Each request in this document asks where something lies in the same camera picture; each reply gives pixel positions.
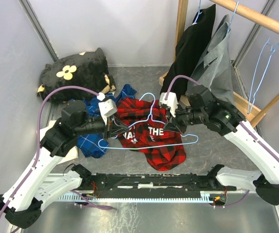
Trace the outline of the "red black plaid shirt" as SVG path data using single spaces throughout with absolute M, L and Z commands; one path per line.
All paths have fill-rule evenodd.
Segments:
M 117 103 L 117 117 L 130 126 L 118 135 L 124 148 L 145 154 L 148 164 L 158 171 L 171 170 L 186 159 L 179 133 L 165 131 L 166 110 L 144 100 L 125 98 Z

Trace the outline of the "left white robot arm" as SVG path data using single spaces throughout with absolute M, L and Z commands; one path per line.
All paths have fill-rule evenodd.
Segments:
M 34 224 L 45 208 L 63 194 L 91 185 L 91 172 L 75 165 L 64 178 L 40 189 L 52 169 L 77 145 L 78 137 L 103 133 L 111 137 L 128 129 L 114 117 L 117 106 L 106 98 L 98 104 L 100 116 L 89 117 L 86 105 L 75 100 L 64 107 L 61 117 L 46 131 L 40 147 L 17 182 L 3 195 L 0 194 L 0 214 L 14 226 L 26 229 Z

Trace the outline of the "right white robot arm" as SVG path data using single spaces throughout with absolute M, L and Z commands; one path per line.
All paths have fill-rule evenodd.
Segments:
M 216 98 L 210 91 L 192 94 L 190 106 L 178 107 L 176 94 L 162 93 L 160 106 L 167 109 L 168 124 L 185 132 L 189 125 L 203 124 L 239 148 L 258 168 L 257 171 L 216 165 L 207 177 L 213 190 L 234 186 L 254 191 L 265 202 L 279 205 L 279 154 L 253 129 L 232 104 Z

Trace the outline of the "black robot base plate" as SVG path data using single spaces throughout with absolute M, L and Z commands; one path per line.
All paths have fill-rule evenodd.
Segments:
M 149 198 L 198 198 L 201 192 L 236 190 L 225 187 L 213 174 L 92 174 L 78 188 L 96 192 L 98 198 L 149 199 Z

